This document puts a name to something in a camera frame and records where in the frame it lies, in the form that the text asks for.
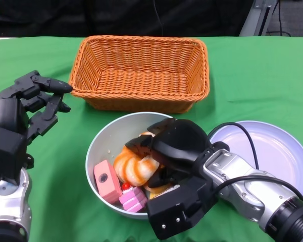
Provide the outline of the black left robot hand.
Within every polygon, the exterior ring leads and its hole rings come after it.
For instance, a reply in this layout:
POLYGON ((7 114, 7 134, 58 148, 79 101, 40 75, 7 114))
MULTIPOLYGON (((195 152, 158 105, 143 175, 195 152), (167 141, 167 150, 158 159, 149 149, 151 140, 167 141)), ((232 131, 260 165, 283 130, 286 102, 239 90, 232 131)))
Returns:
POLYGON ((73 90, 68 83, 43 77, 35 70, 0 92, 0 127, 27 138, 28 144, 43 136, 57 122, 57 112, 71 108, 63 102, 73 90))

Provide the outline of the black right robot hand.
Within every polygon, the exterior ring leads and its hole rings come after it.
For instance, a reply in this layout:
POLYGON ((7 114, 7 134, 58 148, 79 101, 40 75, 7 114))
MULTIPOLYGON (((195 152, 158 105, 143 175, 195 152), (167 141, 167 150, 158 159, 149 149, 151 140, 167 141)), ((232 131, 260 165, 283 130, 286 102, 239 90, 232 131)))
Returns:
POLYGON ((207 134, 187 119, 166 118, 125 146, 140 158, 150 156, 164 167, 148 180, 150 188, 177 184, 192 174, 194 162, 210 147, 207 134))

